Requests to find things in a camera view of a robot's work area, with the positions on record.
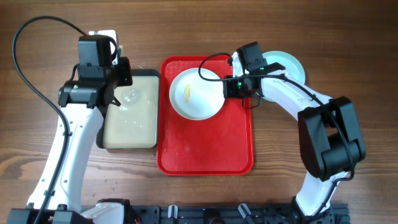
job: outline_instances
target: light blue plate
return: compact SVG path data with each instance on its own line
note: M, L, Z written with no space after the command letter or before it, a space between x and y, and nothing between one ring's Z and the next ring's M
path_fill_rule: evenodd
M301 65L301 63L293 56L291 56L288 53L285 52L280 52L280 51L270 51L263 53L262 57L267 59L267 63L275 63L278 62L281 65L283 65L286 70L295 78L297 79L300 83L305 84L305 72L304 68ZM280 74L280 72L276 71L274 73L270 73L271 75L277 75Z

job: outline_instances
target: white plate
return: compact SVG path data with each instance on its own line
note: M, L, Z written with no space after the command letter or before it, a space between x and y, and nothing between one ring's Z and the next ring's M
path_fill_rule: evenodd
M262 54L262 57L267 59L268 64L272 64L274 62L278 62L281 65L283 65L286 70L295 78L297 79L300 83L305 84L305 72L304 68L301 65L301 63L292 55L281 52L281 51L270 51ZM270 73L271 75L279 75L283 72L281 71L276 71Z
M205 78L219 79L214 72L202 68ZM183 71L173 80L169 91L174 110L187 119L199 121L216 114L224 104L223 82L200 78L198 68Z

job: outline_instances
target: wooden table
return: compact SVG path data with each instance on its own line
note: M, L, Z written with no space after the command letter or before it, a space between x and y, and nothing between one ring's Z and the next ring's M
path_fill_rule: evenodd
M159 69L169 55L234 52L254 40L263 51L294 55L306 70L307 85L350 98L361 125L366 159L356 166L354 180L338 187L333 201L349 203L352 223L398 222L395 1L46 2L0 6L0 222L11 207L24 208L56 130L57 115L21 81L11 58L17 28L44 14L83 30L116 29L133 68ZM54 102L78 61L78 37L65 25L41 21L19 39L24 73ZM270 102L252 114L255 164L249 174L168 177L157 168L155 149L108 152L93 146L83 205L101 198L128 198L136 205L290 202L305 175L297 122Z

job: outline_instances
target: red tray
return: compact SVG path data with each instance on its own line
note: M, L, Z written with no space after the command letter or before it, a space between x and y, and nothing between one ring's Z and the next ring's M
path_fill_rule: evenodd
M251 110L245 110L241 100L225 100L217 114L203 121L183 118L170 103L174 78L199 67L206 57L171 56L160 69L157 165L167 175L243 175L254 163ZM213 58L203 68L221 78L231 75L226 59Z

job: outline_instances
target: wooden surface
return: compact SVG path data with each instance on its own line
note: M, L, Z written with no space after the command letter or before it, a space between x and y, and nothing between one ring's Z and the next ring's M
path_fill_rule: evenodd
M57 116L18 77L11 42L26 20L62 17L83 30L116 29L133 68L159 69L176 54L263 51L297 57L307 85L350 98L366 145L356 176L333 197L352 223L398 222L398 5L396 1L130 1L0 6L0 222L24 208L42 173ZM28 79L51 100L78 61L78 33L54 21L23 31L17 55ZM275 103L253 110L255 164L242 177L168 177L155 150L93 147L83 205L128 198L136 205L290 202L305 169L296 121Z

